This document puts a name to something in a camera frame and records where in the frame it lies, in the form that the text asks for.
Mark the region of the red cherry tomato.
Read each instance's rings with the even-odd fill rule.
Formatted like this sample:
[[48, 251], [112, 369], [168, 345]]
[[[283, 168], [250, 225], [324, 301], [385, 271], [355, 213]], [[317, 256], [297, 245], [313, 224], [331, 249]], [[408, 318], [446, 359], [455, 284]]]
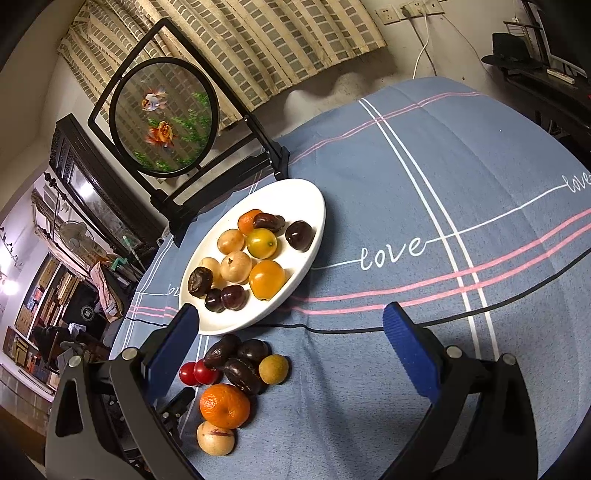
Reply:
[[212, 385], [218, 381], [219, 372], [208, 368], [204, 359], [200, 359], [194, 364], [193, 377], [198, 385]]
[[186, 362], [180, 367], [178, 377], [184, 385], [193, 387], [200, 384], [197, 380], [197, 376], [195, 376], [196, 365], [197, 363], [195, 362]]

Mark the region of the small tan longan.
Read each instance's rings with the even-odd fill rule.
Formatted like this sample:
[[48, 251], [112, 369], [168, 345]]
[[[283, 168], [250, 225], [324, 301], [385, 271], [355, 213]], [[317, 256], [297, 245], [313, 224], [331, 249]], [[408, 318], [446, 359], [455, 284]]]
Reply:
[[259, 377], [266, 385], [283, 383], [290, 371], [290, 363], [280, 354], [267, 356], [259, 364]]

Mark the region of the beige fruit with mark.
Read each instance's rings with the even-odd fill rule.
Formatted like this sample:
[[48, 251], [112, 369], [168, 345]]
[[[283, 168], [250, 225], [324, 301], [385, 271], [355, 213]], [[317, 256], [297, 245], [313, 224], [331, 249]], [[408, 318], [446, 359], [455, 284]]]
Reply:
[[204, 421], [197, 427], [197, 444], [207, 455], [225, 456], [235, 447], [235, 434]]

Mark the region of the dark brown wrinkled fruit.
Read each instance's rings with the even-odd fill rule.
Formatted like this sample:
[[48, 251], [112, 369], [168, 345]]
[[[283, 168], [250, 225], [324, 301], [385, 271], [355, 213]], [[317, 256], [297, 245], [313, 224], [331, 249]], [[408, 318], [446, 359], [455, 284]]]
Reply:
[[231, 358], [223, 366], [228, 381], [247, 395], [259, 395], [263, 389], [263, 380], [256, 369], [242, 359]]

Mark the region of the dark plum front left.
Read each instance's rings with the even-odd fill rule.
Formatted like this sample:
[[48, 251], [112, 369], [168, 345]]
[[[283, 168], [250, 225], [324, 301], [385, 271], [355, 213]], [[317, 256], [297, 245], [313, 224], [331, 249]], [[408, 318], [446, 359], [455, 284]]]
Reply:
[[204, 298], [204, 306], [208, 311], [221, 313], [224, 311], [224, 305], [221, 299], [221, 289], [212, 288], [207, 292]]

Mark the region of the dark brown plum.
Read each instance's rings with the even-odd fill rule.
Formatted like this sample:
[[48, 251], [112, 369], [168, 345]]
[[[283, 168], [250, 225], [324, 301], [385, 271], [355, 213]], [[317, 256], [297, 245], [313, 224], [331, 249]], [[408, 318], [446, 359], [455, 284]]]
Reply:
[[259, 339], [246, 340], [238, 348], [238, 358], [252, 365], [259, 365], [267, 356], [270, 356], [270, 347]]

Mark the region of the pale beige fruit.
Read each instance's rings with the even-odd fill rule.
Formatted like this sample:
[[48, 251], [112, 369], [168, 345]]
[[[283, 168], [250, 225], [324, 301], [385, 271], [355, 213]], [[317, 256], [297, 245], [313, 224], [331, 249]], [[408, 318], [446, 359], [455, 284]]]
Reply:
[[221, 264], [212, 257], [204, 257], [200, 260], [199, 265], [211, 271], [212, 287], [221, 289], [224, 285], [224, 279], [221, 277]]

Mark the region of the orange yellow tomato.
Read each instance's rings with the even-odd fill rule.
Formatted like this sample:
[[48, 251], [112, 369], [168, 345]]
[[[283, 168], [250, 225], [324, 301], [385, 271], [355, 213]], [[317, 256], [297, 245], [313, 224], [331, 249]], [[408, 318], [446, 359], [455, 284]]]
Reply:
[[268, 301], [283, 288], [286, 273], [279, 263], [263, 260], [252, 268], [249, 274], [249, 288], [256, 299]]

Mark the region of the tan round fruit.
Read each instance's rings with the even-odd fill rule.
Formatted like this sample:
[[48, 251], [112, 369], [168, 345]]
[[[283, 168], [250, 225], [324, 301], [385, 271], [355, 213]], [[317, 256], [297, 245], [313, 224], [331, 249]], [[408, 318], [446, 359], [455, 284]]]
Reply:
[[245, 248], [245, 235], [238, 229], [228, 229], [221, 233], [217, 239], [217, 249], [224, 255]]

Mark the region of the yellow green tomato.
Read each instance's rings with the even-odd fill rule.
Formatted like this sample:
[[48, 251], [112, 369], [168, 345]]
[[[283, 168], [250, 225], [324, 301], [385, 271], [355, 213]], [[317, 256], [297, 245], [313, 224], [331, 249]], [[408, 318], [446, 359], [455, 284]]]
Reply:
[[270, 230], [253, 229], [246, 236], [246, 249], [253, 258], [264, 260], [273, 257], [276, 253], [277, 239], [276, 235]]

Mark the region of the dark date on plate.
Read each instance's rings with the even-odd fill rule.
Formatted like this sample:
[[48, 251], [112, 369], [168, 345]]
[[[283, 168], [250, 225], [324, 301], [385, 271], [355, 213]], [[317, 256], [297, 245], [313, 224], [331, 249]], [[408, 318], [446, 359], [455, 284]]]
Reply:
[[280, 234], [286, 226], [286, 221], [280, 215], [270, 213], [259, 213], [252, 220], [252, 227], [255, 229], [266, 229], [273, 234]]

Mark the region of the dark plum right side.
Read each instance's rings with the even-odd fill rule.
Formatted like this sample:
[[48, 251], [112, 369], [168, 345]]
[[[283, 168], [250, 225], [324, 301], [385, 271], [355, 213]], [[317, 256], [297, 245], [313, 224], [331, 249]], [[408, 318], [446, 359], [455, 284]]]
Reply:
[[310, 248], [311, 243], [315, 238], [315, 230], [310, 224], [304, 220], [297, 220], [287, 227], [284, 232], [287, 243], [290, 244], [294, 250], [305, 252]]

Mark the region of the white oval plate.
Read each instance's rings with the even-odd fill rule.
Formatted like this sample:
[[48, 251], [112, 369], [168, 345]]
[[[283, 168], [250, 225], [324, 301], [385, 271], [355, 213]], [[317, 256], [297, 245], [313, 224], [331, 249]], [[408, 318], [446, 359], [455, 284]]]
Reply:
[[[245, 215], [259, 210], [283, 219], [284, 227], [302, 221], [311, 227], [311, 243], [304, 251], [287, 242], [287, 229], [273, 233], [268, 227], [239, 230], [252, 224]], [[318, 254], [325, 230], [325, 199], [321, 190], [308, 180], [274, 182], [240, 200], [207, 231], [194, 247], [179, 286], [179, 304], [197, 308], [198, 333], [221, 335], [252, 326], [280, 307], [304, 280]], [[204, 259], [217, 263], [212, 285], [224, 288], [238, 285], [245, 290], [245, 306], [239, 310], [208, 310], [204, 297], [189, 292], [189, 277]]]

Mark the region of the checked beige curtain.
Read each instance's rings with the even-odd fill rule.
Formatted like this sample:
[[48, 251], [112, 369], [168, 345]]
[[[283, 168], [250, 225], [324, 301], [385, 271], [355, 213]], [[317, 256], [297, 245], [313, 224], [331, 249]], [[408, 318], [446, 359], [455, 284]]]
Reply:
[[383, 48], [360, 1], [86, 1], [58, 53], [91, 101], [139, 40], [170, 20], [256, 110], [329, 67]]

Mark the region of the wall power socket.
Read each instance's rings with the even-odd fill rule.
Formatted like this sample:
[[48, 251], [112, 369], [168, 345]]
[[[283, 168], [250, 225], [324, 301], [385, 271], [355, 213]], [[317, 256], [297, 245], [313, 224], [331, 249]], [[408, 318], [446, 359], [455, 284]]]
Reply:
[[422, 18], [425, 16], [444, 15], [445, 10], [438, 0], [408, 1], [400, 5], [388, 5], [377, 8], [375, 13], [384, 26], [399, 23], [404, 20]]

